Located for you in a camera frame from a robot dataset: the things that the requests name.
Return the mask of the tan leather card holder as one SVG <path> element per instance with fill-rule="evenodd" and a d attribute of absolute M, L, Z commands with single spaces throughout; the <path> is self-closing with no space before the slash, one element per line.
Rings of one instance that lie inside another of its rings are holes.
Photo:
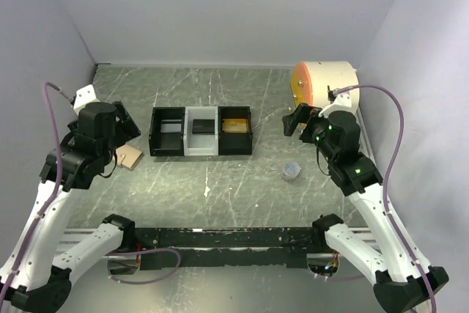
<path fill-rule="evenodd" d="M 133 171 L 136 165 L 144 156 L 144 153 L 129 144 L 125 144 L 116 149 L 117 152 L 117 166 L 129 171 Z"/>

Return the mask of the three-compartment black white tray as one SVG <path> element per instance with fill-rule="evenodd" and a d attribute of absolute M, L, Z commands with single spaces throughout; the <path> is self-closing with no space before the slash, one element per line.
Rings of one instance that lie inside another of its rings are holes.
<path fill-rule="evenodd" d="M 153 157 L 251 155 L 248 106 L 154 107 L 149 129 Z"/>

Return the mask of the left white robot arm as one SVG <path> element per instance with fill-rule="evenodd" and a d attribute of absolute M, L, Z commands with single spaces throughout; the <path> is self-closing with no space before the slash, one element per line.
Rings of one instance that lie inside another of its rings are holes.
<path fill-rule="evenodd" d="M 1 300 L 22 312 L 59 311 L 97 261 L 136 248 L 134 221 L 111 214 L 79 244 L 57 253 L 79 196 L 117 161 L 117 148 L 141 134 L 120 101 L 87 103 L 68 128 L 46 156 L 32 213 L 1 268 Z"/>

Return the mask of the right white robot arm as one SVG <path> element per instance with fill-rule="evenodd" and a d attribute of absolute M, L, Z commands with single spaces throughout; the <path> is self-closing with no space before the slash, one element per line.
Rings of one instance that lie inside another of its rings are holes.
<path fill-rule="evenodd" d="M 385 312 L 408 312 L 434 298 L 448 283 L 448 274 L 418 250 L 391 201 L 383 198 L 383 177 L 360 151 L 361 128 L 355 115 L 338 110 L 323 117 L 320 112 L 300 103 L 283 117 L 284 135 L 304 126 L 300 140 L 314 144 L 317 155 L 326 159 L 329 177 L 361 214 L 378 247 L 366 244 L 335 214 L 313 222 L 312 247 L 322 253 L 333 249 L 353 264 L 372 284 Z"/>

